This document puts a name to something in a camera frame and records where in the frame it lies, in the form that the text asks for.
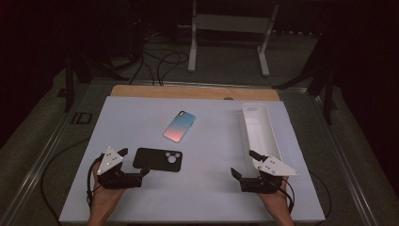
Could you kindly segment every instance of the dark background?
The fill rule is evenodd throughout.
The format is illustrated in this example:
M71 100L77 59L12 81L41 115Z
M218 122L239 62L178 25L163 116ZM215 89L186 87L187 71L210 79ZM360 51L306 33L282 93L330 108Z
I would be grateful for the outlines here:
M130 22L141 21L175 37L177 24L191 24L191 1L130 1L135 4ZM270 6L262 1L199 1L199 10L260 16ZM301 32L320 36L331 23L340 28L329 32L324 55L310 59L308 66L328 60L333 65L335 85L343 91L353 115L382 169L399 191L397 152L399 139L399 8L395 1L304 1L280 6L275 23L278 34ZM2 1L0 7L0 146L52 87L53 77L64 69L65 57L79 49L106 62L112 55L125 55L123 42L112 45L101 20L126 20L123 2L109 1ZM134 34L145 29L133 29ZM136 37L139 51L141 42Z

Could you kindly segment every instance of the black phone case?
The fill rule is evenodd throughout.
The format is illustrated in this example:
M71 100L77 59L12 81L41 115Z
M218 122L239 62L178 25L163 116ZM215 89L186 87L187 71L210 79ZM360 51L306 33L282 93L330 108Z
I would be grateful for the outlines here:
M176 157L176 162L169 163L167 153L180 156ZM133 161L133 167L143 169L150 166L151 170L180 171L182 166L183 154L178 151L138 148Z

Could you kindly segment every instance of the white table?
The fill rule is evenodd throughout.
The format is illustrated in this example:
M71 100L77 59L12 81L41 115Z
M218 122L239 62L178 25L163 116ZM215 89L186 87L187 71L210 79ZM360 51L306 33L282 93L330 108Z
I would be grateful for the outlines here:
M152 170L141 188L128 189L109 220L144 223L260 222L272 220L259 198L241 192L230 168L246 170L239 114L243 103L167 98L108 97L60 216L63 222L86 222L86 179L92 161L108 146L128 148L122 170L134 172L139 147L178 150L180 172ZM297 144L283 102L265 102L284 162L300 172L289 182L295 190L295 221L319 221L324 214ZM197 116L180 143L162 136L174 116L185 110Z

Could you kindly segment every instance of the table surface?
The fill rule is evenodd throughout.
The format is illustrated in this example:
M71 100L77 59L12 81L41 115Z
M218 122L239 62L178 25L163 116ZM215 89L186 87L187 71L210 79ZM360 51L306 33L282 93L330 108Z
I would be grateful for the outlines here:
M234 101L220 100L225 97ZM268 107L284 162L300 172L300 176L290 178L295 190L293 219L323 220L323 211L285 106L274 90L121 85L115 86L105 101L60 221L87 221L89 212L84 191L88 167L107 146L129 149L123 159L125 172L132 172L139 147L183 153L181 171L152 170L141 188L125 192L110 220L147 223L272 220L259 198L253 193L241 192L239 183L230 174L231 167L246 171L238 114L242 104L248 102ZM197 119L184 139L174 143L162 137L162 132L182 109L195 114Z

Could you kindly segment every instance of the metal frame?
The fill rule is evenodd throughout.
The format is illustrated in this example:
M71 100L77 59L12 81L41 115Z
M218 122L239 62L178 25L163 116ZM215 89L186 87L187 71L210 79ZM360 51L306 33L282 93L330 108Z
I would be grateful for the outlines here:
M197 30L219 30L219 31L239 31L264 34L263 43L258 46L257 52L261 64L262 75L270 75L264 51L269 42L273 25L279 10L279 5L275 5L270 18L260 17L237 17L224 15L208 15L197 13L197 0L193 0L193 14L191 26L191 49L188 60L188 70L193 73L196 70L197 61Z

